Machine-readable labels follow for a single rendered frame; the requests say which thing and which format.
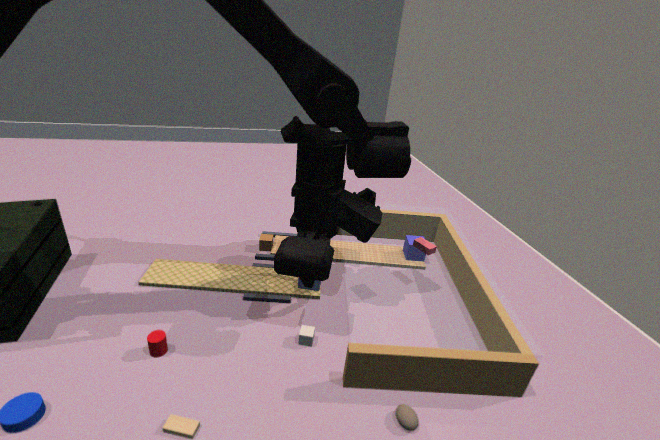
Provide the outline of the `tan flat rectangular block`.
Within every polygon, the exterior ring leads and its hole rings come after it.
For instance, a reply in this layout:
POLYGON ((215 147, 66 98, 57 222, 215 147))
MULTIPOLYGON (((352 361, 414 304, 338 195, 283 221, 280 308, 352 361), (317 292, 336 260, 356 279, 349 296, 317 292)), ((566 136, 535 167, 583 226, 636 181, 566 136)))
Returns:
POLYGON ((193 440, 199 426, 198 420, 171 414, 163 427, 163 432, 193 440))

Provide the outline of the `blue disc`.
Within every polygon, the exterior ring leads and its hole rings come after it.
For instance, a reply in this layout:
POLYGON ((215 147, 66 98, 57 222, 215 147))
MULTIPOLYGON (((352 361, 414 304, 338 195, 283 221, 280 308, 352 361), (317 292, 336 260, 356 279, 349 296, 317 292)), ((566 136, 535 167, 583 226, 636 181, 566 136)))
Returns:
POLYGON ((13 398, 1 407, 0 426, 6 433, 21 433, 37 424, 45 411, 42 396, 36 392, 27 392, 13 398))

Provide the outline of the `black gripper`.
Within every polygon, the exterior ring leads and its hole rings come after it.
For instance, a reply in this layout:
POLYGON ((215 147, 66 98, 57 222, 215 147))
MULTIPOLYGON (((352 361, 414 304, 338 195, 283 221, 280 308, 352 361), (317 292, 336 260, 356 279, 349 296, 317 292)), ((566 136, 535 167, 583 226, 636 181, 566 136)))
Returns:
POLYGON ((274 271, 277 274, 300 277, 303 285, 312 288, 314 281, 329 278, 334 249, 330 239, 339 233, 323 228, 333 196, 338 195, 342 182, 334 185, 313 185, 296 177, 291 190, 295 197, 290 226, 296 227, 297 237, 285 238, 275 256, 274 271))

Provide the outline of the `red cylinder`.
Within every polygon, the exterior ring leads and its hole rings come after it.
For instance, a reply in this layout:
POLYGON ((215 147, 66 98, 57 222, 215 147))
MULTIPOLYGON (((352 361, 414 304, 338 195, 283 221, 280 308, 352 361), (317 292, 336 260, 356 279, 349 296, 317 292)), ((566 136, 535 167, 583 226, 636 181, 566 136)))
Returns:
POLYGON ((154 358, 164 356, 167 351, 166 335, 163 331, 154 331, 147 337, 150 355, 154 358))

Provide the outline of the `brown cube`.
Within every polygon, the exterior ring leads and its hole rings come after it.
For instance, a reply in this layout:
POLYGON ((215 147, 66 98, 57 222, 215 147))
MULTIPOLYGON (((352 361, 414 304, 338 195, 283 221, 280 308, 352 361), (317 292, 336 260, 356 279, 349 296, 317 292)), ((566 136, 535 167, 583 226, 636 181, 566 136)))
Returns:
POLYGON ((259 239, 259 251, 271 251, 273 246, 272 234, 261 234, 259 239))

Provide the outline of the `grey oval stone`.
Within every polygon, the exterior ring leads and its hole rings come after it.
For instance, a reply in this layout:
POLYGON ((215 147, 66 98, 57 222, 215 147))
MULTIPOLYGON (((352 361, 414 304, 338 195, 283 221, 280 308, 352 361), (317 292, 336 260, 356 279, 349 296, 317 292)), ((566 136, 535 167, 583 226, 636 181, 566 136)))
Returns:
POLYGON ((398 423, 406 430, 416 430, 419 426, 419 421, 414 410, 408 405, 401 404, 396 408, 396 419, 398 423))

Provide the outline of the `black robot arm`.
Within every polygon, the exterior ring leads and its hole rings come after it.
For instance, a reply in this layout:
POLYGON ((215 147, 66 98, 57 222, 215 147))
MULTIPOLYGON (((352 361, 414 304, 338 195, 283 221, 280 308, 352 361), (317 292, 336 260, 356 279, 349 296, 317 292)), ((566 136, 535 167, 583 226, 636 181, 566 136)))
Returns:
MULTIPOLYGON (((36 12, 52 0, 0 0, 0 58, 36 12)), ((296 177, 313 185, 343 180, 345 156, 357 178, 403 178, 411 165, 409 127, 367 122, 351 77, 298 37, 264 0, 206 0, 273 66, 315 124, 297 116, 281 129, 297 143, 296 177), (330 131, 337 127, 342 132, 330 131), (347 147, 347 149, 346 149, 347 147)), ((376 192, 345 190, 333 196, 323 228, 343 230, 367 243, 382 220, 376 192)))

